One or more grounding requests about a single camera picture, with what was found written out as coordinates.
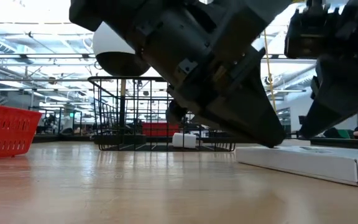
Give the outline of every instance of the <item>red plastic basket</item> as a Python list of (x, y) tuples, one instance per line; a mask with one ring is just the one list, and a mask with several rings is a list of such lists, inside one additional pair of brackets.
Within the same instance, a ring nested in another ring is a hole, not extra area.
[(29, 151), (41, 113), (0, 106), (0, 157)]
[(155, 137), (172, 137), (179, 131), (179, 125), (167, 123), (142, 123), (142, 134)]

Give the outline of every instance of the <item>ceiling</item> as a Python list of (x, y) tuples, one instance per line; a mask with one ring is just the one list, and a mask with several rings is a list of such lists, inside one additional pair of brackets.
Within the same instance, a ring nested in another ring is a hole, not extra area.
[[(335, 6), (343, 4), (344, 0), (332, 1)], [(270, 73), (273, 75), (275, 90), (301, 90), (308, 86), (310, 78), (314, 75), (312, 60), (285, 59), (284, 39), (287, 25), (296, 8), (303, 8), (305, 4), (295, 3), (278, 15), (266, 28), (268, 40), (268, 52), (270, 59)], [(72, 24), (68, 19), (70, 0), (0, 0), (0, 44), (4, 50), (14, 54), (53, 54), (50, 58), (32, 58), (32, 64), (25, 61), (0, 58), (0, 68), (12, 71), (13, 75), (0, 70), (0, 75), (7, 78), (17, 78), (16, 75), (33, 79), (85, 80), (90, 76), (108, 75), (100, 70), (93, 58), (58, 58), (56, 54), (92, 54), (93, 33)], [(255, 48), (265, 45), (264, 35), (253, 43)], [(261, 63), (262, 83), (269, 87), (269, 81), (265, 78), (269, 74), (266, 59)], [(156, 76), (159, 74), (150, 69), (144, 76)], [(117, 90), (116, 83), (110, 83), (108, 88)], [(92, 85), (88, 82), (58, 82), (58, 86), (50, 86), (47, 82), (31, 82), (26, 85), (37, 85), (37, 88), (79, 88), (89, 89)], [(166, 83), (153, 83), (153, 91), (156, 95), (166, 96)], [(277, 99), (288, 93), (276, 93)]]

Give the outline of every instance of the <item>wooden table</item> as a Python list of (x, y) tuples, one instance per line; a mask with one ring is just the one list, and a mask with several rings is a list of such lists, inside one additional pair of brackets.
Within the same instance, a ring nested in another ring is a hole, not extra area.
[(233, 153), (42, 143), (0, 159), (0, 223), (355, 224), (358, 188), (238, 164)]

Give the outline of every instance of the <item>white cardboard box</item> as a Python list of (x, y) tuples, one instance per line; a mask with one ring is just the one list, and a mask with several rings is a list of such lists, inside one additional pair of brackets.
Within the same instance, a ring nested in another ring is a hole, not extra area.
[(237, 162), (358, 186), (358, 149), (316, 146), (236, 148)]

